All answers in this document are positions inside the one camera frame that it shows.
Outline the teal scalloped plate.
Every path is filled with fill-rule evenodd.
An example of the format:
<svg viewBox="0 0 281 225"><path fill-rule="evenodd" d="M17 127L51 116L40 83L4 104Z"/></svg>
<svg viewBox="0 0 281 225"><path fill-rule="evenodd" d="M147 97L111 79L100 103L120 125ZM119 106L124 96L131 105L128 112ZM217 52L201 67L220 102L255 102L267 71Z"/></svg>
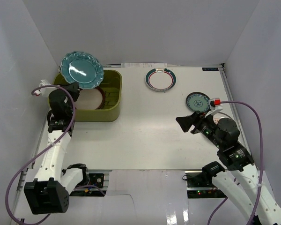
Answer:
<svg viewBox="0 0 281 225"><path fill-rule="evenodd" d="M68 83L80 89L94 89L104 79L104 68L97 58L86 52L67 53L60 63L60 73Z"/></svg>

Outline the beige plate with red rim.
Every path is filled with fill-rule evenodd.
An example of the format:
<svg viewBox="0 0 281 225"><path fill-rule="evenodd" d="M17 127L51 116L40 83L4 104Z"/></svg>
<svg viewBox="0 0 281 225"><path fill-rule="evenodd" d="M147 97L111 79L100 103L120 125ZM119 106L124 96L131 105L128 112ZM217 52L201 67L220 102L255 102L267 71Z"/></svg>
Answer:
<svg viewBox="0 0 281 225"><path fill-rule="evenodd" d="M81 90L75 102L75 107L79 110L100 109L105 101L105 93L100 87L89 90Z"/></svg>

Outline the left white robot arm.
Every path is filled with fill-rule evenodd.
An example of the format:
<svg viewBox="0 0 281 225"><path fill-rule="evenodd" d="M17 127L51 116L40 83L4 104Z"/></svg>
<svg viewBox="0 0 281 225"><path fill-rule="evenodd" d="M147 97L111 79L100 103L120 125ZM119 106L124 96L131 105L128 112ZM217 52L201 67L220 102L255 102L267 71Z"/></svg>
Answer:
<svg viewBox="0 0 281 225"><path fill-rule="evenodd" d="M74 82L61 85L48 96L51 108L47 114L49 149L33 181L24 185L24 194L34 215L65 213L72 191L89 183L85 164L62 168L74 130L74 102L79 94L79 84Z"/></svg>

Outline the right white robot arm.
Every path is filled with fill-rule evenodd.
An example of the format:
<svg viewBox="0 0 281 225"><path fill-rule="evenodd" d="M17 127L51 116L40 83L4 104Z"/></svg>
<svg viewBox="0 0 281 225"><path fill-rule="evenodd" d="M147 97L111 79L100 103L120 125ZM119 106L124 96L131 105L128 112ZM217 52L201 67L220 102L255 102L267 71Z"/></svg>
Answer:
<svg viewBox="0 0 281 225"><path fill-rule="evenodd" d="M198 175L206 186L218 187L251 225L281 225L281 207L259 181L258 172L248 150L238 141L240 131L234 120L194 112L177 117L183 132L203 134L217 147L219 162L202 168Z"/></svg>

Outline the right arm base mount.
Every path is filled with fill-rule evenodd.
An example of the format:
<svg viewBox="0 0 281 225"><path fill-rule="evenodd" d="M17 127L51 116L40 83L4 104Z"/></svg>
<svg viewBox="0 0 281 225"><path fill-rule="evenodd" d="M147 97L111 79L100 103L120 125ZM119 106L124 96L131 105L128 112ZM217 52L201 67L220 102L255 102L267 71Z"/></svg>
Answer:
<svg viewBox="0 0 281 225"><path fill-rule="evenodd" d="M204 180L201 172L188 172L182 176L186 182L188 199L225 198L226 195L216 186Z"/></svg>

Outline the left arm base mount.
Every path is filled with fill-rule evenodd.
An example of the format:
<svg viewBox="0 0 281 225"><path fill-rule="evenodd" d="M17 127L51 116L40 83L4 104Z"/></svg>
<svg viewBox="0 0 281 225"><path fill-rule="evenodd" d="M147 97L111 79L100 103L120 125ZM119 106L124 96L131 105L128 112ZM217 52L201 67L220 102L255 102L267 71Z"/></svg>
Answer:
<svg viewBox="0 0 281 225"><path fill-rule="evenodd" d="M104 174L103 173L89 173L89 183L88 185L93 185L101 189L99 191L97 188L88 187L85 189L74 190L70 196L75 197L104 197L106 190L104 190Z"/></svg>

